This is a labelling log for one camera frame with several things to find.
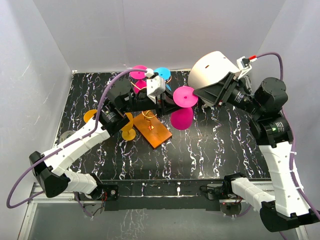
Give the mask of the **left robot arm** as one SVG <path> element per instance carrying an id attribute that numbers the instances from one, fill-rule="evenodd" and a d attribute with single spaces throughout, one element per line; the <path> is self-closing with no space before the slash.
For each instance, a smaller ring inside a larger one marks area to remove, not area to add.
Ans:
<path id="1" fill-rule="evenodd" d="M 101 97 L 98 111 L 88 122 L 56 148 L 44 153 L 33 152 L 29 161 L 34 165 L 33 175 L 47 198 L 54 198 L 64 191 L 86 194 L 93 200 L 107 191 L 107 185 L 93 173 L 77 173 L 69 167 L 96 145 L 117 134 L 129 117 L 126 113 L 154 110 L 158 116 L 169 115 L 180 109 L 173 94 L 164 90 L 153 102 L 143 89 L 136 94 L 127 78 L 113 79 L 108 92 Z"/>

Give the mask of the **blue wine glass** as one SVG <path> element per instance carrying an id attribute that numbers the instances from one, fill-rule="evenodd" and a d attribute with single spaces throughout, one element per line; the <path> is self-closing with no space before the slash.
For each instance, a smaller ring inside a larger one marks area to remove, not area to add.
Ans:
<path id="1" fill-rule="evenodd" d="M 165 86 L 168 88 L 169 91 L 171 91 L 172 89 L 169 86 L 169 82 L 172 79 L 171 71 L 166 67 L 158 67 L 154 70 L 154 72 L 158 73 L 158 75 L 165 80 Z"/>

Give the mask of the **pink wine glass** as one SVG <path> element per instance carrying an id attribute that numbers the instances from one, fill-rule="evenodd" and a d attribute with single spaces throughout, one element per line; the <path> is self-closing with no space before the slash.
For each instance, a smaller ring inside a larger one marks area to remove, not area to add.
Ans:
<path id="1" fill-rule="evenodd" d="M 178 87 L 173 92 L 173 100 L 181 109 L 173 112 L 170 117 L 171 125 L 177 130 L 188 129 L 193 122 L 193 106 L 198 102 L 198 97 L 193 94 L 190 86 Z"/>
<path id="2" fill-rule="evenodd" d="M 141 71 L 132 71 L 129 73 L 130 77 L 134 80 L 133 90 L 137 94 L 141 89 L 147 86 L 145 81 L 145 73 Z"/>

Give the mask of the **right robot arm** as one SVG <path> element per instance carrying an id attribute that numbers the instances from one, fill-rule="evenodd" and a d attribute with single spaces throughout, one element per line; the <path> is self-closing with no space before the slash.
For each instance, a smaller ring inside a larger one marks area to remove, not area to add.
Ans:
<path id="1" fill-rule="evenodd" d="M 270 232 L 281 232 L 319 222 L 320 213 L 306 200 L 294 164 L 294 136 L 282 114 L 288 100 L 285 83 L 275 77 L 265 78 L 250 94 L 238 77 L 229 72 L 220 81 L 193 92 L 215 106 L 231 104 L 250 114 L 249 127 L 271 177 L 269 194 L 245 177 L 234 173 L 224 177 L 213 196 L 240 197 L 255 208 Z"/>

